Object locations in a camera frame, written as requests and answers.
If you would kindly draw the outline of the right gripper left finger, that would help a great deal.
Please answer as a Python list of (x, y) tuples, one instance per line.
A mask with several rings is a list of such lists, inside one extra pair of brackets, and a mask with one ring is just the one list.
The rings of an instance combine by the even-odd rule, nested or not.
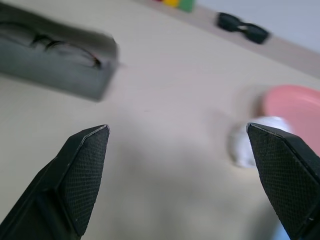
[(0, 224), (2, 240), (79, 240), (100, 190), (110, 129), (70, 136)]

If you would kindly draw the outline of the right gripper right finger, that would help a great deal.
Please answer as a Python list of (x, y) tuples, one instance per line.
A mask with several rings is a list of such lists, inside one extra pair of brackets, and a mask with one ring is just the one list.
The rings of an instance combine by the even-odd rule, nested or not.
[(320, 238), (320, 158), (297, 135), (248, 123), (260, 182), (288, 237)]

